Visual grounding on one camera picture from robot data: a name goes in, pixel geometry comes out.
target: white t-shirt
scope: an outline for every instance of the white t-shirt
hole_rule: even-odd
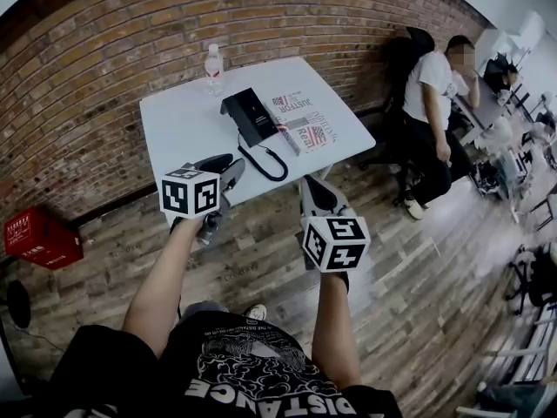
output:
[[[451,65],[446,60],[445,54],[440,51],[428,52],[422,56],[408,78],[404,105],[402,109],[412,118],[427,122],[426,109],[421,92],[421,85],[429,84],[439,92],[439,108],[443,129],[449,126],[451,114],[451,99],[458,93],[461,96],[468,94],[470,89],[462,76],[451,70]]]

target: black box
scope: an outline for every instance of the black box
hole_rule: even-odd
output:
[[[251,88],[223,99],[220,114],[226,113],[234,119],[250,147],[278,132],[269,112]]]

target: black round object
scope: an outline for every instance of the black round object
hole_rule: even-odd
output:
[[[19,280],[8,285],[6,300],[14,323],[20,328],[27,328],[31,320],[31,307],[27,290]]]

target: brick wall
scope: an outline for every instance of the brick wall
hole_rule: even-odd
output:
[[[379,48],[405,25],[444,46],[487,24],[462,0],[55,1],[29,29],[8,13],[26,31],[0,51],[0,220],[40,202],[72,219],[152,182],[138,101],[201,76],[208,43],[226,68],[303,56],[357,110],[382,102]]]

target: red plastic crate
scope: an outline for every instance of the red plastic crate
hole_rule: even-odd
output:
[[[38,207],[21,212],[3,226],[4,248],[49,269],[58,269],[84,256],[79,237]]]

